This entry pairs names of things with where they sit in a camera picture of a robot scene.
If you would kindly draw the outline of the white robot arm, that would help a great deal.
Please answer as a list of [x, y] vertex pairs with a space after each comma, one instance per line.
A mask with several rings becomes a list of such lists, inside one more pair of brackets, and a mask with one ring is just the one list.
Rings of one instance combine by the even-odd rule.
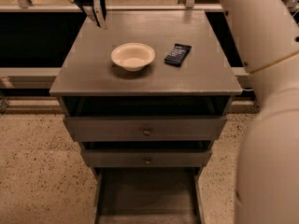
[[239, 149], [234, 224], [299, 224], [299, 27], [281, 0], [220, 0], [260, 112]]

